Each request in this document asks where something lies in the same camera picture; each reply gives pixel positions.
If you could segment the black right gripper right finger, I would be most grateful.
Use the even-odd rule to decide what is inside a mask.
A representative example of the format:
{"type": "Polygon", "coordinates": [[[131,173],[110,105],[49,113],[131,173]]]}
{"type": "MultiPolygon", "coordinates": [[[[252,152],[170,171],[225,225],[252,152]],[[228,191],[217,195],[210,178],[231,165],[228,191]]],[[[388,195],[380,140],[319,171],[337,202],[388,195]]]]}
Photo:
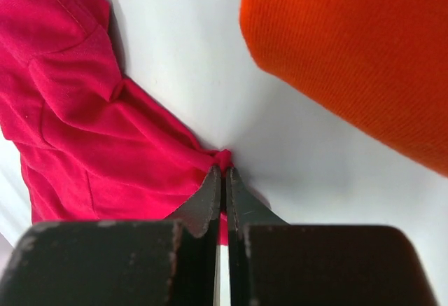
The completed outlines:
{"type": "Polygon", "coordinates": [[[291,225],[226,173],[233,305],[435,305],[408,238],[387,225],[291,225]]]}

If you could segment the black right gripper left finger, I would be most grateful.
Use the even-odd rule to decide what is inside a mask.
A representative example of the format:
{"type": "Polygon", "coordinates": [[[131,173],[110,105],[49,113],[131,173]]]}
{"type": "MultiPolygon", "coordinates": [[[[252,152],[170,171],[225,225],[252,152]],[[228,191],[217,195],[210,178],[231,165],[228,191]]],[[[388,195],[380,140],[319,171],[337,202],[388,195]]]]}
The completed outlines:
{"type": "Polygon", "coordinates": [[[221,171],[161,221],[32,226],[1,278],[2,305],[217,305],[221,171]]]}

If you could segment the red polo shirt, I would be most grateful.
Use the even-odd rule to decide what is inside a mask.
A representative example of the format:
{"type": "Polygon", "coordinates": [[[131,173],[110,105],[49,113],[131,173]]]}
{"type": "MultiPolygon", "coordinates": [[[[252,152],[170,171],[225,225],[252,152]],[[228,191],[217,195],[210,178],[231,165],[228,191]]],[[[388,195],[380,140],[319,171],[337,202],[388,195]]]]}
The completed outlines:
{"type": "Polygon", "coordinates": [[[1,131],[41,221],[159,219],[270,146],[263,0],[1,0],[1,131]]]}

